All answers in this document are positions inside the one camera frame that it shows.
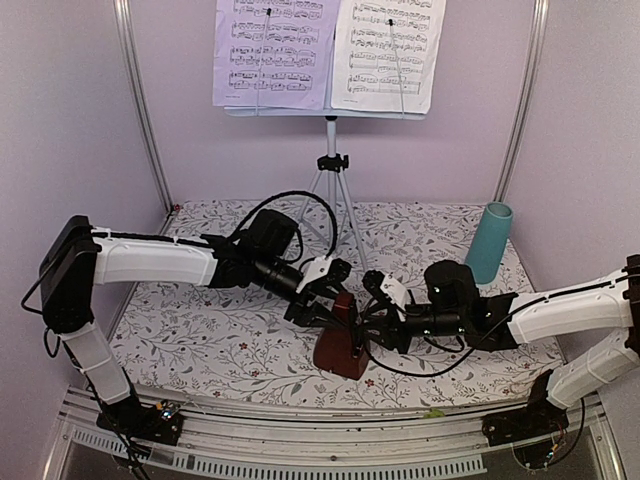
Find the brown wooden metronome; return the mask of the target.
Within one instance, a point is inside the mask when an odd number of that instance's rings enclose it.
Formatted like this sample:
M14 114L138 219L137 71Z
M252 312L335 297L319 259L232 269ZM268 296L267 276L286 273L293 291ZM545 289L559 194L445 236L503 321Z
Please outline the brown wooden metronome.
M353 294L341 292L332 307L340 327L322 331L313 351L313 365L343 378L359 380L368 365L369 355L358 336L358 311Z

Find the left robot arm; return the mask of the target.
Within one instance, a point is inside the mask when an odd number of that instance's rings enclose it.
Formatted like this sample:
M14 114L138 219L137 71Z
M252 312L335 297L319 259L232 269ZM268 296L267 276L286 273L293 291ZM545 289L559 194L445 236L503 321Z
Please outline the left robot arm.
M148 426L149 415L133 400L130 381L94 323L94 287L131 282L210 289L256 285L288 302L286 320L303 327L336 327L337 317L317 300L336 299L351 266L326 254L300 272L284 257L299 233L296 221L272 209L260 211L246 229L197 240L113 232L76 215L55 240L27 293L40 294L34 314L69 350L98 399L110 406L111 419L126 433L138 434Z

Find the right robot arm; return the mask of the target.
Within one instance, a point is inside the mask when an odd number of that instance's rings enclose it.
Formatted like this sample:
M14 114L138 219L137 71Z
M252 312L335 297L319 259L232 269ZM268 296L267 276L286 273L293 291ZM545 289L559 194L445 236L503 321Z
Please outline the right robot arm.
M517 427L537 436L552 424L556 410L639 366L639 258L590 282L539 293L484 297L469 266L452 260L424 272L428 303L415 303L396 278L365 273L372 302L359 329L387 350L408 351L416 337L463 336L471 351L516 349L539 339L607 328L610 333L570 363L540 375Z

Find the white sheet music page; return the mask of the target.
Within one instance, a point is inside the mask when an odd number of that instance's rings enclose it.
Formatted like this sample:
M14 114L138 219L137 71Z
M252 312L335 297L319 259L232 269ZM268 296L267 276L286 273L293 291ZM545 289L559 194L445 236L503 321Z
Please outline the white sheet music page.
M446 3L343 1L335 31L334 109L425 115Z

